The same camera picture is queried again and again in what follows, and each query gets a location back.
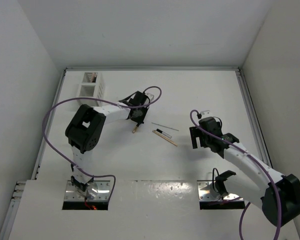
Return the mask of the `thin clear silver stick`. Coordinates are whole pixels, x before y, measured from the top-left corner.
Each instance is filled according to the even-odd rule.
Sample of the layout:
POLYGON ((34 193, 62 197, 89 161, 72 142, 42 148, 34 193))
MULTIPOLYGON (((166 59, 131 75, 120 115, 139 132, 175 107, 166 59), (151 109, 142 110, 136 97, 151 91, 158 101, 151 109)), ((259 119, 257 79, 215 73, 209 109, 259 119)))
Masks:
POLYGON ((166 129, 169 129, 169 130, 177 131, 177 132, 180 131, 180 130, 178 130, 176 128, 173 128, 173 127, 170 127, 170 126, 165 126, 165 125, 162 125, 162 124, 159 124, 159 123, 155 123, 155 122, 151 122, 151 124, 159 126, 159 127, 162 127, 162 128, 166 128, 166 129))

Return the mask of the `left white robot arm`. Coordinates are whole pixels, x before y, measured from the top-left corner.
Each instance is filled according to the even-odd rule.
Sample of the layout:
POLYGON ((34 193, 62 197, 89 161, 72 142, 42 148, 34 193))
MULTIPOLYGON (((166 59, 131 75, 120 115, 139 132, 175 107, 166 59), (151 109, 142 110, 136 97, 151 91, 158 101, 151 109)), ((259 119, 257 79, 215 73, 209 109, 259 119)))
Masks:
POLYGON ((150 98, 144 92, 137 91, 114 105, 89 106, 82 104, 65 130, 65 136, 71 145, 73 163, 71 164, 71 183, 86 193, 92 176, 85 172, 92 158, 92 151, 99 142, 104 125, 118 120, 131 120, 136 127, 144 123, 150 98))

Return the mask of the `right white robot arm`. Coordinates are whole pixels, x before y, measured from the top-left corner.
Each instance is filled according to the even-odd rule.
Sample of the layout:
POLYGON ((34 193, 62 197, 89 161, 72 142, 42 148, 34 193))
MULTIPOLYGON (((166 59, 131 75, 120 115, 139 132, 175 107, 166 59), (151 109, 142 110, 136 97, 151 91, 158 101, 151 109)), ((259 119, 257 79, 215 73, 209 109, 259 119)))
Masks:
POLYGON ((221 196, 236 194, 262 210, 267 220, 281 225, 300 215, 300 180, 293 174, 284 175, 249 154, 240 140, 224 134, 222 125, 213 117, 199 120, 199 126, 189 129, 192 147, 209 148, 240 171, 227 170, 214 179, 221 196))

